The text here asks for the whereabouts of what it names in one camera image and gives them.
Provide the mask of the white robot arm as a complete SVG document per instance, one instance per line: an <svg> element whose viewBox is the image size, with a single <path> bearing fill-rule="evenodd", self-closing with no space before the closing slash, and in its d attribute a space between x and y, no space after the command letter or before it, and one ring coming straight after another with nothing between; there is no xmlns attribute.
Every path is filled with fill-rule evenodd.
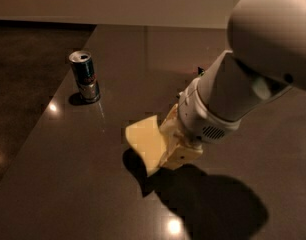
<svg viewBox="0 0 306 240"><path fill-rule="evenodd" d="M306 90L306 0L240 0L227 37L230 48L180 94L161 125L161 167L199 157L204 142L219 142L291 87Z"/></svg>

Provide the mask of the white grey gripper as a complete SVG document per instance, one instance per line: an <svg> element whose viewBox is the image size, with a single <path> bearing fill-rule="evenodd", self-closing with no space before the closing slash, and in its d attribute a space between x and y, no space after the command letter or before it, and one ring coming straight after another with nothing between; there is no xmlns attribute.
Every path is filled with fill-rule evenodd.
<svg viewBox="0 0 306 240"><path fill-rule="evenodd" d="M170 109L159 126L159 131L165 141L180 135L179 121L183 132L190 140L205 143L219 143L239 128L240 120L225 121L210 112L200 98L198 82L199 79L195 78L180 94L178 105L175 104ZM167 141L159 166L175 170L202 154L201 143L189 143L179 138L172 138Z"/></svg>

